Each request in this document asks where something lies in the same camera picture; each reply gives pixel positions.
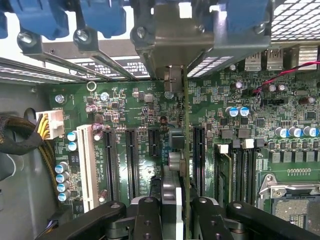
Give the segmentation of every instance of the black pcie slot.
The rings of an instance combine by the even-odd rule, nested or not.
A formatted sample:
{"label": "black pcie slot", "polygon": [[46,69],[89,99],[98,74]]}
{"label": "black pcie slot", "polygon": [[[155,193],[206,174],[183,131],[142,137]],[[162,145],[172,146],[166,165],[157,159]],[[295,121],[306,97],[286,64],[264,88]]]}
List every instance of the black pcie slot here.
{"label": "black pcie slot", "polygon": [[103,132],[105,150],[105,169],[109,201],[119,200],[119,170],[116,148],[116,133],[114,129]]}
{"label": "black pcie slot", "polygon": [[137,131],[134,128],[125,130],[126,161],[130,201],[139,194],[139,156]]}
{"label": "black pcie slot", "polygon": [[193,175],[198,196],[205,195],[205,128],[195,126],[193,128]]}
{"label": "black pcie slot", "polygon": [[160,157],[160,133],[158,127],[148,129],[148,141],[150,157]]}

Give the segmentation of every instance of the power connector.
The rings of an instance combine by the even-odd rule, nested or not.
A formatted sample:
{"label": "power connector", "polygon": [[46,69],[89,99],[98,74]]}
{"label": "power connector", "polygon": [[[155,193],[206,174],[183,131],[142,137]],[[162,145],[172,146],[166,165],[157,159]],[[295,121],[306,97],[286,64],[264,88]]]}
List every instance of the power connector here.
{"label": "power connector", "polygon": [[36,112],[35,116],[37,121],[41,115],[48,116],[49,137],[46,139],[55,139],[65,134],[64,112],[62,110]]}

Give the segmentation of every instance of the screw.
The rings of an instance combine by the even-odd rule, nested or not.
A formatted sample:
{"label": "screw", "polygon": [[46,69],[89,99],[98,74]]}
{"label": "screw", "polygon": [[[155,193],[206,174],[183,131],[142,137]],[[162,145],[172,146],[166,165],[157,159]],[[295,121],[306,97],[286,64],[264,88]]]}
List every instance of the screw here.
{"label": "screw", "polygon": [[30,43],[32,43],[32,40],[33,40],[32,37],[28,33],[25,33],[25,32],[19,32],[18,39],[21,42],[24,42],[25,44],[30,44]]}
{"label": "screw", "polygon": [[143,26],[139,26],[136,29],[136,34],[139,38],[144,39],[146,37],[146,29]]}
{"label": "screw", "polygon": [[236,209],[242,209],[242,205],[240,203],[235,203],[233,204],[233,206],[236,208]]}
{"label": "screw", "polygon": [[266,30],[265,23],[261,23],[260,25],[254,27],[254,32],[257,35],[263,33],[265,30]]}
{"label": "screw", "polygon": [[152,198],[146,198],[144,200],[145,203],[152,203],[154,200]]}
{"label": "screw", "polygon": [[111,205],[111,208],[112,208],[112,209],[117,209],[117,208],[119,208],[119,207],[120,207],[119,204],[113,204],[113,205]]}
{"label": "screw", "polygon": [[81,30],[81,29],[76,31],[76,35],[81,41],[84,41],[84,42],[87,41],[89,38],[88,34],[84,30]]}
{"label": "screw", "polygon": [[268,175],[268,176],[266,176],[266,180],[268,181],[268,182],[270,182],[270,181],[272,181],[272,176],[271,175]]}
{"label": "screw", "polygon": [[203,26],[203,25],[199,25],[199,26],[198,26],[198,30],[199,30],[199,32],[200,32],[200,33],[202,33],[202,34],[203,34],[203,33],[205,32],[205,30],[206,30],[206,29],[205,29],[205,26]]}
{"label": "screw", "polygon": [[199,202],[202,204],[205,204],[207,202],[207,199],[201,197],[201,198],[199,198]]}

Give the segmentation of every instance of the mounting hole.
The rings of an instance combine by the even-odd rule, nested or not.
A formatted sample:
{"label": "mounting hole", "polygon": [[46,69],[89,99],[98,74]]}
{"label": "mounting hole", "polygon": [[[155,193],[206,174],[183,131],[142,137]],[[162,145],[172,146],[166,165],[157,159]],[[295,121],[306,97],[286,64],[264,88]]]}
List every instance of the mounting hole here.
{"label": "mounting hole", "polygon": [[23,118],[28,120],[29,122],[36,124],[36,111],[29,107],[24,111]]}
{"label": "mounting hole", "polygon": [[150,233],[145,233],[144,235],[143,235],[143,238],[144,239],[151,239],[151,234]]}
{"label": "mounting hole", "polygon": [[145,222],[144,222],[144,225],[146,225],[146,226],[151,225],[151,221],[149,221],[149,220],[145,221]]}

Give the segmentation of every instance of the cable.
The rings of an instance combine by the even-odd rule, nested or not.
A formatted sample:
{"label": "cable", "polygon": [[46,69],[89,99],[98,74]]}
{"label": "cable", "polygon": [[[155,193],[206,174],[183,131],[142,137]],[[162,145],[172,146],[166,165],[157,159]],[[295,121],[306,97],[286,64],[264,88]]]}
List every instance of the cable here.
{"label": "cable", "polygon": [[263,85],[273,83],[277,78],[279,78],[281,76],[293,73],[293,72],[297,71],[299,68],[307,67],[307,66],[310,66],[310,65],[313,65],[313,64],[320,65],[320,61],[308,61],[308,62],[306,62],[306,63],[304,63],[302,65],[295,66],[290,70],[282,71],[278,75],[276,75],[276,76],[270,78],[269,80],[263,82],[260,87],[258,87],[256,90],[253,90],[253,93],[259,93],[261,91]]}

